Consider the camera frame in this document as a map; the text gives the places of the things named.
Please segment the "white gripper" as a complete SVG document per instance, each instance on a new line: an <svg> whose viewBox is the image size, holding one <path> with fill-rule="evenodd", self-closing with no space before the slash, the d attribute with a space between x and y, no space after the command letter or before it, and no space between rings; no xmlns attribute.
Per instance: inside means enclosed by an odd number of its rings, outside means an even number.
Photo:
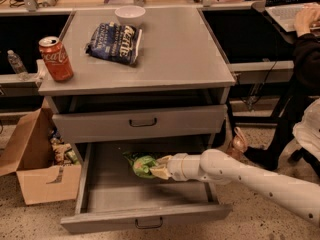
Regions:
<svg viewBox="0 0 320 240"><path fill-rule="evenodd" d="M178 153L174 156L167 155L157 159L159 166L150 168L150 172L160 179L175 181L200 180L204 171L200 167L200 155Z"/></svg>

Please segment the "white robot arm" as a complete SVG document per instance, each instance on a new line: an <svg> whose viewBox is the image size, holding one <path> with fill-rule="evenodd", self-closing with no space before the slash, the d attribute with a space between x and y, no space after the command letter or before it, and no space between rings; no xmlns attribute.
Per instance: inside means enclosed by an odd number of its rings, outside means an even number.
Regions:
<svg viewBox="0 0 320 240"><path fill-rule="evenodd" d="M218 184L239 182L304 220L320 226L320 186L243 164L228 154L208 149L200 155L177 153L156 160L150 168L158 178Z"/></svg>

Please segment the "person's hand on laptop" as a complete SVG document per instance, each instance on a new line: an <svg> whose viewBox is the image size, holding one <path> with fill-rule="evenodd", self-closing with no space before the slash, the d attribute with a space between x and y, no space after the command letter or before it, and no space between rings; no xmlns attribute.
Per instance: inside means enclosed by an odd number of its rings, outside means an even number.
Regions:
<svg viewBox="0 0 320 240"><path fill-rule="evenodd" d="M320 6L309 5L300 10L294 21L294 28L298 37L311 32L310 28L320 21Z"/></svg>

